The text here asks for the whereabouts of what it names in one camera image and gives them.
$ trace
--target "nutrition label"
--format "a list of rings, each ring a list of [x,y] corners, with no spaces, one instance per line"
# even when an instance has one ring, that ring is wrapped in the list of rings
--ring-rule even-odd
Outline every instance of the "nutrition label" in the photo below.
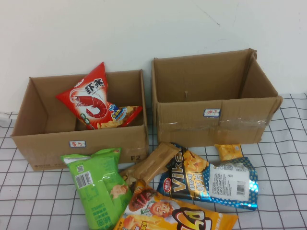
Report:
[[[249,171],[242,164],[224,164],[210,166],[210,196],[248,201]]]

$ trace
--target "shrimp illustration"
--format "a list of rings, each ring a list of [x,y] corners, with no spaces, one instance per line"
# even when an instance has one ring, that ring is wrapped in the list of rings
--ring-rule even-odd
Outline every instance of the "shrimp illustration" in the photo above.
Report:
[[[96,97],[92,97],[92,96],[73,96],[73,94],[75,92],[81,92],[81,91],[85,91],[85,90],[73,89],[70,92],[69,98],[70,98],[70,101],[72,103],[76,104],[75,109],[79,106],[92,106],[92,109],[98,108],[99,113],[93,114],[88,109],[86,109],[86,113],[89,116],[94,117],[94,118],[103,118],[107,114],[107,107],[106,107],[105,103],[102,100],[100,100]]]

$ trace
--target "brown snack bar wrapper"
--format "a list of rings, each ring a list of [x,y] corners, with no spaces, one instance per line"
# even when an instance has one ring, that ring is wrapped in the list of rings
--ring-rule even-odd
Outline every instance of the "brown snack bar wrapper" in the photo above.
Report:
[[[134,187],[135,187],[135,183],[137,181],[137,179],[134,177],[134,171],[139,168],[142,167],[142,164],[145,162],[145,160],[142,160],[141,162],[126,168],[125,170],[121,171],[119,174],[120,176],[124,179],[124,181],[127,183],[127,185],[129,186],[130,190],[133,192],[134,191]],[[166,167],[162,167],[159,171],[158,174],[162,174],[165,173],[167,171]]]
[[[141,167],[137,167],[134,170],[134,177],[144,180],[148,184],[178,152],[179,148],[170,143],[162,142],[149,157],[142,162]]]

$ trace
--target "blue polka dot bag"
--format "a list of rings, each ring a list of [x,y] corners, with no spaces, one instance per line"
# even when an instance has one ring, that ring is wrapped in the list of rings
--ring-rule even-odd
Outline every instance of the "blue polka dot bag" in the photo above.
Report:
[[[257,209],[258,175],[247,157],[223,161],[215,166],[187,148],[166,165],[157,191],[171,198]]]

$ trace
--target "green snack bag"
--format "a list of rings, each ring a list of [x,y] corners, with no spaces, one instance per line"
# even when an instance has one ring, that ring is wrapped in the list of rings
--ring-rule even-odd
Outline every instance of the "green snack bag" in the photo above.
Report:
[[[92,156],[66,155],[91,230],[113,229],[132,198],[118,173],[121,148],[103,149]]]

